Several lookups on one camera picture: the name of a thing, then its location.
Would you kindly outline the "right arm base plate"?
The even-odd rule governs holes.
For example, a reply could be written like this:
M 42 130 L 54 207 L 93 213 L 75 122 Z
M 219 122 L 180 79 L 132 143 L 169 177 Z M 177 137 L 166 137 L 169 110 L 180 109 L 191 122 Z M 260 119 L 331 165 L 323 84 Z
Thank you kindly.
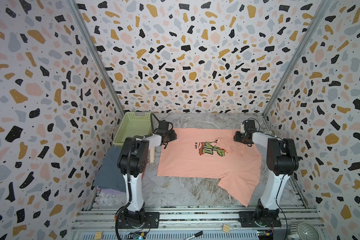
M 270 228 L 281 227 L 279 210 L 265 211 L 264 213 L 256 211 L 239 212 L 239 222 L 242 228 Z

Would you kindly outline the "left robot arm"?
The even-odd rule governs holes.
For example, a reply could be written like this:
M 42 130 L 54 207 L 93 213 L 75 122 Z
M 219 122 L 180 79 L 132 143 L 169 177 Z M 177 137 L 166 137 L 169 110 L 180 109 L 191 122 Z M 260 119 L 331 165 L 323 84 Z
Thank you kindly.
M 159 213 L 146 216 L 145 202 L 142 193 L 142 178 L 149 160 L 150 151 L 156 147 L 167 146 L 177 139 L 174 125 L 166 120 L 158 120 L 158 127 L 153 128 L 149 123 L 147 131 L 133 131 L 124 140 L 121 153 L 117 161 L 126 184 L 127 202 L 117 212 L 117 221 L 124 225 L 145 224 L 151 217 L 158 217 Z

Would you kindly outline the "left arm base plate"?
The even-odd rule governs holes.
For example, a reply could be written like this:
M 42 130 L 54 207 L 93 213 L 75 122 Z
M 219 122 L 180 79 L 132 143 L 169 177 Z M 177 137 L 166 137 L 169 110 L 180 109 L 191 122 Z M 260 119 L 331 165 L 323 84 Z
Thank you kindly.
M 118 230 L 123 229 L 157 229 L 160 222 L 159 212 L 132 212 L 124 211 L 117 217 Z

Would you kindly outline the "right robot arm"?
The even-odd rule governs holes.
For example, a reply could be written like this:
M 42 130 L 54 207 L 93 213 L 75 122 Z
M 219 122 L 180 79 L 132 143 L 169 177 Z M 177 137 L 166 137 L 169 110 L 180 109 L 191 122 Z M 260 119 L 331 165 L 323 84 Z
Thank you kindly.
M 256 119 L 243 121 L 234 141 L 256 147 L 268 167 L 268 181 L 262 197 L 254 211 L 239 212 L 239 221 L 243 228 L 281 227 L 279 213 L 280 201 L 287 181 L 299 167 L 299 159 L 293 139 L 280 138 L 260 131 Z

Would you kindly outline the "pink graphic t-shirt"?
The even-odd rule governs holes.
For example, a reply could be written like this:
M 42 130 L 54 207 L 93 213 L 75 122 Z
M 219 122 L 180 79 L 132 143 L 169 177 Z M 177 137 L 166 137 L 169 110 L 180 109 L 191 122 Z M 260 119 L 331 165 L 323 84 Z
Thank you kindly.
M 262 156 L 256 146 L 234 141 L 236 130 L 175 128 L 177 139 L 162 148 L 159 177 L 218 179 L 247 207 L 260 183 Z

